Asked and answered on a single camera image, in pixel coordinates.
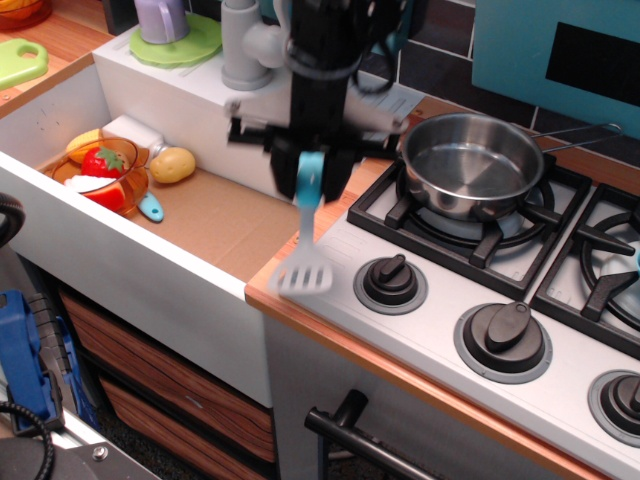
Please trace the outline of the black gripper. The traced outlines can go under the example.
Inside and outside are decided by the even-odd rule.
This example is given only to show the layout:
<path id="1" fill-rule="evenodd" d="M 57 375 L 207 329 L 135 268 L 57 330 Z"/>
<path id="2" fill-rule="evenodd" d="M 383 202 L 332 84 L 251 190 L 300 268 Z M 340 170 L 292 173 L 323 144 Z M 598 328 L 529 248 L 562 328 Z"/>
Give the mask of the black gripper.
<path id="1" fill-rule="evenodd" d="M 367 103 L 347 78 L 312 80 L 293 74 L 280 88 L 225 104 L 231 120 L 228 140 L 259 145 L 271 154 L 277 190 L 296 194 L 303 151 L 328 154 L 322 192 L 326 203 L 338 200 L 361 157 L 393 158 L 408 128 L 403 117 Z"/>

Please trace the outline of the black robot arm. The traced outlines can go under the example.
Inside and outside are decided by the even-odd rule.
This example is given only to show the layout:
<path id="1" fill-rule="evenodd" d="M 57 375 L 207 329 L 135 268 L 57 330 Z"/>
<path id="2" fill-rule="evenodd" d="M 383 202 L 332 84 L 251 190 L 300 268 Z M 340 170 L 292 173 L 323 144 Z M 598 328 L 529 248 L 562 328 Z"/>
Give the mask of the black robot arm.
<path id="1" fill-rule="evenodd" d="M 225 105 L 228 139 L 260 145 L 270 156 L 277 191 L 301 200 L 297 177 L 302 155 L 318 154 L 320 193 L 338 199 L 353 166 L 365 157 L 395 157 L 407 121 L 364 100 L 394 84 L 368 90 L 358 70 L 374 46 L 390 71 L 396 56 L 387 40 L 402 25 L 403 1 L 276 1 L 275 25 L 262 19 L 255 1 L 225 1 L 221 7 L 223 83 L 237 91 L 266 86 L 276 69 L 288 71 L 279 89 Z"/>

